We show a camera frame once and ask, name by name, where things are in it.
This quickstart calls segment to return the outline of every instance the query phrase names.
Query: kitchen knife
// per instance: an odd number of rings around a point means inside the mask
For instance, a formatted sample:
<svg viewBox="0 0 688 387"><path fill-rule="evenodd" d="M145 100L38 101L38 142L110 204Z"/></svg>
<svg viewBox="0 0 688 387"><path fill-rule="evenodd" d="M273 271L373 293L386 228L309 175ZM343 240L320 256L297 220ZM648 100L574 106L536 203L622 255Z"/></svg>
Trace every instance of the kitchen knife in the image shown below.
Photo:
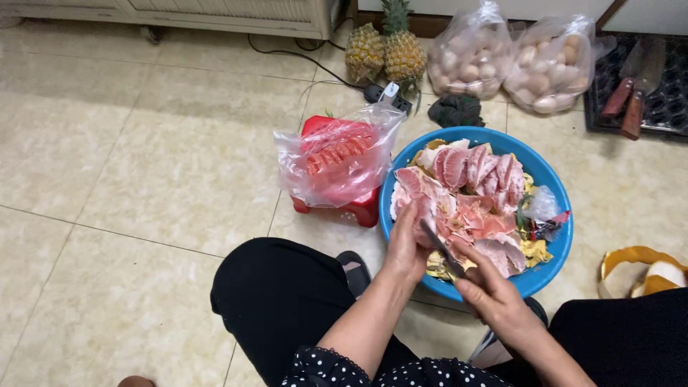
<svg viewBox="0 0 688 387"><path fill-rule="evenodd" d="M430 226L427 224L425 219L420 220L420 228L423 230L425 235L430 238L430 241L432 241L432 244L435 246L435 249L440 253L442 258L444 258L444 261L449 265L449 268L454 272L454 275L458 278L465 278L466 277L466 271L464 270L463 266L457 261L453 255L449 252L447 247L442 243L442 241L435 235L435 233L432 231Z"/></svg>
<svg viewBox="0 0 688 387"><path fill-rule="evenodd" d="M664 39L650 36L641 39L641 42L643 43L643 59L637 74L634 74L633 94L631 94L626 116L621 124L621 134L633 141L641 135L645 97L657 90L667 59Z"/></svg>
<svg viewBox="0 0 688 387"><path fill-rule="evenodd" d="M626 57L626 62L623 63L623 67L619 72L619 76L621 77L621 83L619 83L619 86L616 88L616 90L614 90L612 96L609 97L607 105L605 105L604 109L602 109L600 116L605 118L612 118L618 116L619 112L621 111L621 108L623 107L623 104L626 102L628 96L631 94L634 83L634 79L632 78L632 76L638 73L638 67L641 64L641 61L643 60L643 45L641 44L642 41L643 38L638 39L636 45L633 46L633 49Z"/></svg>

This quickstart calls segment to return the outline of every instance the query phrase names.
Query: blue plastic basin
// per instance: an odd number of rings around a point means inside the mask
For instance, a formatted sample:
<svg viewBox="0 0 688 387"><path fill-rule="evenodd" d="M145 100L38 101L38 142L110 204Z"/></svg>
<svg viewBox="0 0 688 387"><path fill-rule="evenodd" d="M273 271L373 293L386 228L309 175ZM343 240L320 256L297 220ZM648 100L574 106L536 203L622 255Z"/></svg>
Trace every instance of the blue plastic basin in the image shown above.
<svg viewBox="0 0 688 387"><path fill-rule="evenodd" d="M563 188L563 184L561 184L559 177L552 167L526 144L492 129L461 126L448 127L430 132L406 146L394 159L392 170L406 167L409 160L416 155L416 152L423 149L428 142L436 138L441 138L447 142L467 138L471 140L471 147L490 143L494 154L515 154L516 158L523 164L523 170L533 177L535 185L546 185L549 187L556 196L557 203L562 211L571 210L571 203L566 195L566 190ZM380 193L380 223L382 224L387 241L389 241L389 232L393 225L391 216L389 215L389 207L391 205L391 194L394 190L395 181L394 174L390 173L383 183ZM522 297L528 297L544 288L545 285L555 277L568 256L572 240L573 213L571 213L571 216L568 218L568 222L562 226L559 237L554 242L547 243L547 250L554 256L552 260L548 263L541 262L536 267L527 269L524 273L509 278L509 280L516 285ZM427 274L423 276L421 282L437 294L451 298L452 300L462 301L461 295L456 291L454 286L447 282L443 282Z"/></svg>

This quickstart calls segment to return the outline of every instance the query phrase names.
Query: wooden knife handle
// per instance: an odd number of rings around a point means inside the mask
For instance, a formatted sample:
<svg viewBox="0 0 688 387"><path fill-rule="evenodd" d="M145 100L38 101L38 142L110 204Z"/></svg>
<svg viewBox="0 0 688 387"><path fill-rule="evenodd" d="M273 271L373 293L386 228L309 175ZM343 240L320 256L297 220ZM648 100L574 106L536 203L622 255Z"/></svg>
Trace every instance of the wooden knife handle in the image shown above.
<svg viewBox="0 0 688 387"><path fill-rule="evenodd" d="M640 137L643 110L645 110L645 93L641 90L634 90L626 109L626 116L623 117L623 124L621 124L622 135L633 141Z"/></svg>
<svg viewBox="0 0 688 387"><path fill-rule="evenodd" d="M616 88L616 90L614 90L612 96L609 97L607 105L605 105L604 109L602 109L600 116L604 118L618 116L619 112L621 111L621 108L623 107L623 104L626 102L626 99L628 98L628 94L631 94L632 90L633 79L622 79L621 83L619 83L619 86Z"/></svg>

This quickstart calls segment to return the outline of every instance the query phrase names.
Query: woman's right hand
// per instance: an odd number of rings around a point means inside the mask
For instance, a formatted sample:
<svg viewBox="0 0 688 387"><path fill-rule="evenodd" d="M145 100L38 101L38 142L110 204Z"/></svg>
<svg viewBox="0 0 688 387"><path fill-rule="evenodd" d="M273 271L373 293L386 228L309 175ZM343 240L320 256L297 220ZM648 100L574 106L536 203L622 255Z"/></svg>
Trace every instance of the woman's right hand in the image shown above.
<svg viewBox="0 0 688 387"><path fill-rule="evenodd" d="M489 258L461 244L456 249L476 263L466 271L471 280L457 278L454 286L476 318L488 324L503 344L524 351L536 336L548 335L539 318L521 299L516 286L502 277Z"/></svg>

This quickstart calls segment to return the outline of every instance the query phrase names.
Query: pineapple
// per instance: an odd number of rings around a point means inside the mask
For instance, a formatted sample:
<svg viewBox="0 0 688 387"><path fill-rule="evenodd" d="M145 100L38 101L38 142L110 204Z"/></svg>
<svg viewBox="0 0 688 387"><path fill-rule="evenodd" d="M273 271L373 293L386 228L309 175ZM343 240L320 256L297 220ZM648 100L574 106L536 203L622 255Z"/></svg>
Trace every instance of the pineapple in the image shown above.
<svg viewBox="0 0 688 387"><path fill-rule="evenodd" d="M409 32L408 0L382 0L385 10L385 72L403 90L419 92L425 72L425 53L418 38Z"/></svg>
<svg viewBox="0 0 688 387"><path fill-rule="evenodd" d="M374 81L378 76L385 64L385 46L372 23L356 28L349 36L344 62L349 75L356 82L361 79Z"/></svg>

